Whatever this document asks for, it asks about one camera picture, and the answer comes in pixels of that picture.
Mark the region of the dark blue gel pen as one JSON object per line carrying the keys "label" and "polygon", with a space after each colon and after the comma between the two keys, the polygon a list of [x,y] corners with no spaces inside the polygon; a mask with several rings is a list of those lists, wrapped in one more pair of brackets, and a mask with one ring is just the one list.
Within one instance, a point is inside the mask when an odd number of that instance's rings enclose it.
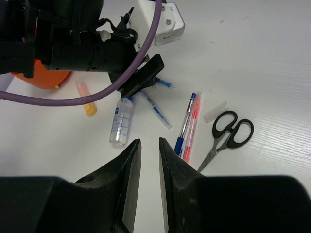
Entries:
{"label": "dark blue gel pen", "polygon": [[169,89],[175,89],[175,86],[172,83],[170,83],[170,82],[168,82],[166,80],[163,80],[163,79],[158,78],[158,77],[155,77],[154,80],[155,80],[156,83],[158,83],[158,84],[160,84],[162,86],[165,86],[165,87],[167,87]]}

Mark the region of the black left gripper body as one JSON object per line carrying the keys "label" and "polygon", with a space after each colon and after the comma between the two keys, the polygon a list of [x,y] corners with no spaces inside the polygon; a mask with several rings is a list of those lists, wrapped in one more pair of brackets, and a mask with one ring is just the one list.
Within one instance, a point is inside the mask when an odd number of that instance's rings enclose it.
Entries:
{"label": "black left gripper body", "polygon": [[72,39],[55,37],[46,69],[81,72],[124,72],[133,62],[137,52],[132,43],[99,36],[86,36],[79,45]]}

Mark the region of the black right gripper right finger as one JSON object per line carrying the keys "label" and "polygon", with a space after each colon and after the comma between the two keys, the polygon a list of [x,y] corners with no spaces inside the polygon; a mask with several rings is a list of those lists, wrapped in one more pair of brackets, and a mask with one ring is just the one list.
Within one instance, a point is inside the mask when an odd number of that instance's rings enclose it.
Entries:
{"label": "black right gripper right finger", "polygon": [[165,138],[159,138],[159,171],[166,233],[202,233],[207,198],[203,175],[178,157]]}

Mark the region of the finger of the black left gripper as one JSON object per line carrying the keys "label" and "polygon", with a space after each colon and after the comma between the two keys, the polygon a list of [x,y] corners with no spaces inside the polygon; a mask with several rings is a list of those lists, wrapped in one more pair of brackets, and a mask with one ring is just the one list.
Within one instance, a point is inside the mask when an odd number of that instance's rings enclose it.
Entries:
{"label": "finger of the black left gripper", "polygon": [[117,89],[121,97],[131,97],[140,90],[153,86],[155,77],[164,69],[165,65],[160,54],[155,54],[141,69],[137,69],[132,76]]}

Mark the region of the clear spray bottle blue cap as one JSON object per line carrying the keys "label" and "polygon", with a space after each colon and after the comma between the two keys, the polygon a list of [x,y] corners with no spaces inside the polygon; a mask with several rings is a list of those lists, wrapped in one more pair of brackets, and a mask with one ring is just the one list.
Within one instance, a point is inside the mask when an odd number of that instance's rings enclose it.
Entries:
{"label": "clear spray bottle blue cap", "polygon": [[120,98],[117,103],[112,122],[109,137],[110,144],[125,145],[127,143],[133,109],[133,97]]}

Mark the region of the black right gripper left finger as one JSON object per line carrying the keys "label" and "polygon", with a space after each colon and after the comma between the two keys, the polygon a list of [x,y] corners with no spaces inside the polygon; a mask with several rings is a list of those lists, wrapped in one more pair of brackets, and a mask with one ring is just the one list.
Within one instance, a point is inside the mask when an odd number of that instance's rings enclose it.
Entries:
{"label": "black right gripper left finger", "polygon": [[141,170],[141,140],[135,139],[120,155],[80,178],[79,202],[88,230],[97,233],[132,233],[137,210]]}

